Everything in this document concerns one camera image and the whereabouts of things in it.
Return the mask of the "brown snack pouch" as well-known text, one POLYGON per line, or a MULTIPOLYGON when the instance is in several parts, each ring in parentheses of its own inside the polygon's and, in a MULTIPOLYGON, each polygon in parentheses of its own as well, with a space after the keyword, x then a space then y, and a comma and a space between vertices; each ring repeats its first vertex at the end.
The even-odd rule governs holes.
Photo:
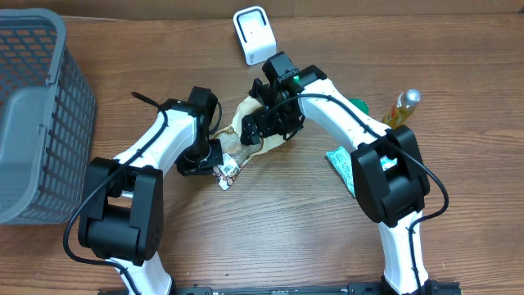
POLYGON ((213 137, 220 141, 223 157, 223 164, 213 167, 213 176, 223 191, 233 186, 243 166, 252 157, 264 154, 284 143, 282 135, 276 134, 263 138, 261 143, 255 145, 242 145, 242 118, 261 107, 262 105, 254 98, 245 98, 238 104, 232 122, 213 137))

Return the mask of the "teal snack packet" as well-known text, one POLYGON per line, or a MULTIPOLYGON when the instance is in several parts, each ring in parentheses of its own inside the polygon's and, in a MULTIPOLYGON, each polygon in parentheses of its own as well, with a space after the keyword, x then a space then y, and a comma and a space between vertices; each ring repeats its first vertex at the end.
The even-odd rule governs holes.
POLYGON ((355 197, 355 185, 350 154, 340 146, 334 151, 326 152, 326 157, 342 178, 352 197, 355 197))

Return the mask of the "green lid jar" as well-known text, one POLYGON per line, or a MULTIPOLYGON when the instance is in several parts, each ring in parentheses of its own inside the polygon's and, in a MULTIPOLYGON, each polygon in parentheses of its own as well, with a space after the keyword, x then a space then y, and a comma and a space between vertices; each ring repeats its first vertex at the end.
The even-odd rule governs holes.
POLYGON ((366 102, 364 102, 361 99, 358 98, 351 98, 350 102, 355 105, 359 110, 361 110, 364 114, 369 114, 369 108, 366 102))

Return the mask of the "yellow dish soap bottle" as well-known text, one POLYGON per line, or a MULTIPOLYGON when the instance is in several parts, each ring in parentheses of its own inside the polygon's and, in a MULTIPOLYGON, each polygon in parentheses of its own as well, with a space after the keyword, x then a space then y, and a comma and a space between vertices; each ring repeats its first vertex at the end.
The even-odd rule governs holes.
POLYGON ((395 129, 401 126, 415 111, 422 94, 415 88, 402 92, 392 108, 383 116, 382 123, 395 129))

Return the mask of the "teal tissue pack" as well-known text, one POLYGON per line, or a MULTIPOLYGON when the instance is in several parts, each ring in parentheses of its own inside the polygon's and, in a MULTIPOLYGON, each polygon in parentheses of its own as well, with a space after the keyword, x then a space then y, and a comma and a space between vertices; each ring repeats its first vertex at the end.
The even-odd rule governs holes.
POLYGON ((386 170, 389 170, 390 168, 392 168, 393 166, 396 166, 397 163, 398 163, 398 160, 395 158, 395 159, 390 159, 388 158, 387 156, 384 156, 380 159, 380 162, 381 162, 381 165, 382 165, 382 169, 384 171, 386 170))

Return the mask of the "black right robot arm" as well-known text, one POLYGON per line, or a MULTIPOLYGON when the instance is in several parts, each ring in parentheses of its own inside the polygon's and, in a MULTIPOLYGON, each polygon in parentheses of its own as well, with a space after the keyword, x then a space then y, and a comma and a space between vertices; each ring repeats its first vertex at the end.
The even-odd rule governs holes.
POLYGON ((413 132, 374 120, 345 98, 317 66, 296 68, 285 52, 262 66, 250 96, 261 108, 242 118, 241 143, 255 145, 273 135, 288 140, 310 119, 350 154, 354 195, 378 224, 385 257, 386 290, 424 294, 428 281, 418 225, 429 192, 413 132))

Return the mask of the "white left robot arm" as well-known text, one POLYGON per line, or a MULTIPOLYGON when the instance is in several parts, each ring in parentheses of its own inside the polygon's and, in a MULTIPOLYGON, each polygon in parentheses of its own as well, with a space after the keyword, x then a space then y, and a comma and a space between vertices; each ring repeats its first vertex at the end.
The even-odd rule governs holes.
POLYGON ((79 213, 79 244, 93 251, 95 264, 117 270, 127 294, 176 292, 158 253, 167 172, 210 175, 223 162, 220 141, 211 138, 212 117, 221 110, 210 89, 195 86, 187 100, 157 108, 156 121, 134 145, 91 161, 79 213))

